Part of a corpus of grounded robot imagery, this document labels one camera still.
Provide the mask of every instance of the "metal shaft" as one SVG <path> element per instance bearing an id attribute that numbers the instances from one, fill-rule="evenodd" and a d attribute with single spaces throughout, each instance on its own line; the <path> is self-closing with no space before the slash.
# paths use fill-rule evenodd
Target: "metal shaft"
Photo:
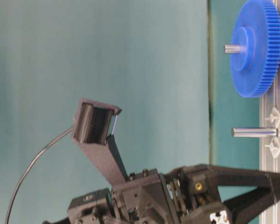
<path id="1" fill-rule="evenodd" d="M 277 129 L 273 127 L 234 127 L 231 129 L 233 137 L 263 138 L 277 136 Z"/>
<path id="2" fill-rule="evenodd" d="M 241 51 L 240 45 L 225 45 L 224 52 L 226 54 L 238 54 Z"/>

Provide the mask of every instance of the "screw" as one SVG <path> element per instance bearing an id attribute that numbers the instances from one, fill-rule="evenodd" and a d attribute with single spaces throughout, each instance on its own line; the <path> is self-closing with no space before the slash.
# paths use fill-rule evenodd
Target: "screw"
<path id="1" fill-rule="evenodd" d="M 196 189 L 197 191 L 201 191 L 201 190 L 202 190 L 202 188 L 203 188 L 202 183 L 197 182 L 197 183 L 195 184 L 195 189 Z"/>
<path id="2" fill-rule="evenodd" d="M 144 169 L 144 170 L 143 170 L 143 176 L 144 176 L 144 177 L 147 177 L 147 176 L 148 176 L 148 169 Z"/>
<path id="3" fill-rule="evenodd" d="M 135 173 L 130 173 L 130 181 L 135 179 Z"/>

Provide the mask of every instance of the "teal backdrop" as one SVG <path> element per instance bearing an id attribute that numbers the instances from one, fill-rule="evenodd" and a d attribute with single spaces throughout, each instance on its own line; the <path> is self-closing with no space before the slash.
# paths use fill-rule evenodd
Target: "teal backdrop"
<path id="1" fill-rule="evenodd" d="M 72 125 L 81 97 L 122 107 L 128 172 L 208 163 L 207 1 L 0 0 L 0 223 L 22 172 Z M 66 137 L 28 175 L 10 224 L 59 220 L 72 198 L 107 186 Z"/>
<path id="2" fill-rule="evenodd" d="M 246 0 L 209 0 L 210 162 L 216 165 L 259 169 L 259 140 L 233 138 L 232 127 L 259 126 L 259 99 L 240 97 L 232 84 L 229 56 L 233 25 Z M 250 188 L 220 188 L 222 198 Z M 250 222 L 257 224 L 258 218 Z"/>

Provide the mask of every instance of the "brass screw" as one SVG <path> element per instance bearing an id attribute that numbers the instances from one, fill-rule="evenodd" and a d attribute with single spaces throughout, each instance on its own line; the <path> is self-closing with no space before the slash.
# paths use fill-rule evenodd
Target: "brass screw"
<path id="1" fill-rule="evenodd" d="M 197 183 L 195 184 L 195 189 L 196 189 L 197 191 L 201 191 L 201 190 L 202 190 L 202 188 L 203 188 L 202 183 L 197 182 Z"/>

